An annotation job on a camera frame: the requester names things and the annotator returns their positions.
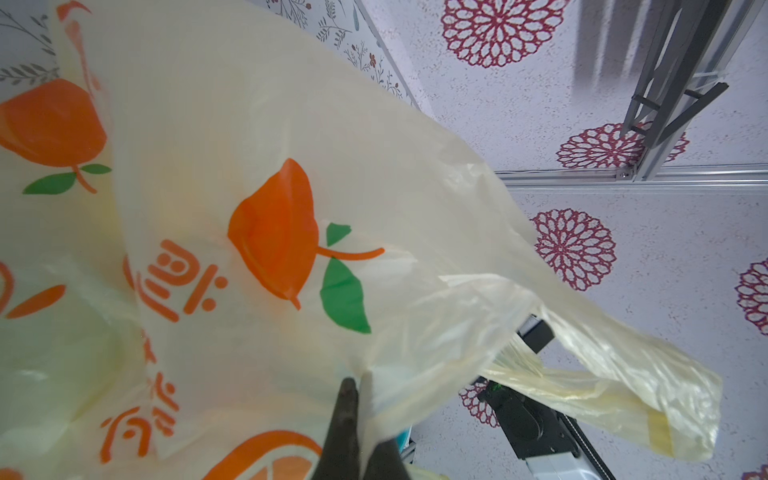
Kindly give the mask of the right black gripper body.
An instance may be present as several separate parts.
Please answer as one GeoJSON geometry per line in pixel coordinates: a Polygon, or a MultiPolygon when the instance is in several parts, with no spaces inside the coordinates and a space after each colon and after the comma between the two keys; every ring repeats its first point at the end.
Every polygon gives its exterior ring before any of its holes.
{"type": "Polygon", "coordinates": [[[511,448],[534,478],[614,480],[575,419],[492,380],[479,400],[493,409],[511,448]]]}

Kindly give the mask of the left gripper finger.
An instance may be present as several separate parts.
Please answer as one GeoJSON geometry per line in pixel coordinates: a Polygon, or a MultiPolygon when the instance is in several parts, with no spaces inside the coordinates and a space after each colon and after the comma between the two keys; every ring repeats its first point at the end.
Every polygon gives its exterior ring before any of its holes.
{"type": "Polygon", "coordinates": [[[312,480],[357,480],[360,450],[357,436],[359,394],[353,378],[339,387],[322,454],[312,480]]]}

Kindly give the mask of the cream plastic bag orange print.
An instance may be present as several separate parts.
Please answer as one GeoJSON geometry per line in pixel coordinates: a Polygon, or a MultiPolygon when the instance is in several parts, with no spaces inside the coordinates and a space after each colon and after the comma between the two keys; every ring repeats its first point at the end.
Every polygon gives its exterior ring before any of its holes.
{"type": "Polygon", "coordinates": [[[460,138],[246,1],[54,1],[1,106],[1,475],[304,479],[478,376],[712,456],[721,379],[606,315],[460,138]]]}

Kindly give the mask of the grey slotted wall shelf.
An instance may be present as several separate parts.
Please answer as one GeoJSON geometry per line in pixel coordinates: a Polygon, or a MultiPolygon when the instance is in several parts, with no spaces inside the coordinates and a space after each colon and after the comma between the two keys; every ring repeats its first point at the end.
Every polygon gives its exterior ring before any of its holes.
{"type": "Polygon", "coordinates": [[[764,1],[671,1],[660,16],[621,134],[643,152],[625,180],[650,182],[689,124],[729,85],[725,70],[766,5],[764,1]]]}

